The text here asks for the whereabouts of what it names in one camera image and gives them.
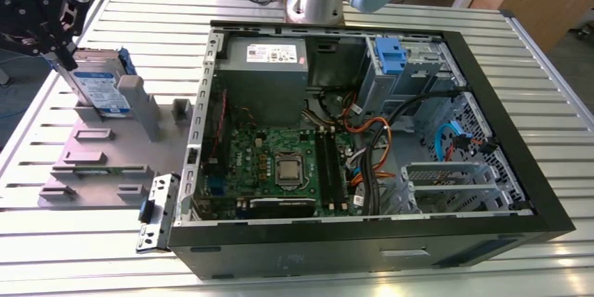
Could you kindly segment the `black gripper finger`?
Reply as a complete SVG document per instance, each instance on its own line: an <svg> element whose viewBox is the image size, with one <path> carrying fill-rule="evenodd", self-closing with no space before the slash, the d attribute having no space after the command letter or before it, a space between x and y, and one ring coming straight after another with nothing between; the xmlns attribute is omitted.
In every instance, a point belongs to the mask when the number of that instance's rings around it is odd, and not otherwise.
<svg viewBox="0 0 594 297"><path fill-rule="evenodd" d="M2 32L2 49L26 56L47 53L46 33L40 31Z"/></svg>
<svg viewBox="0 0 594 297"><path fill-rule="evenodd" d="M54 52L66 70L78 67L72 38L83 31L90 4L76 0L38 0L42 23L39 24L44 51Z"/></svg>

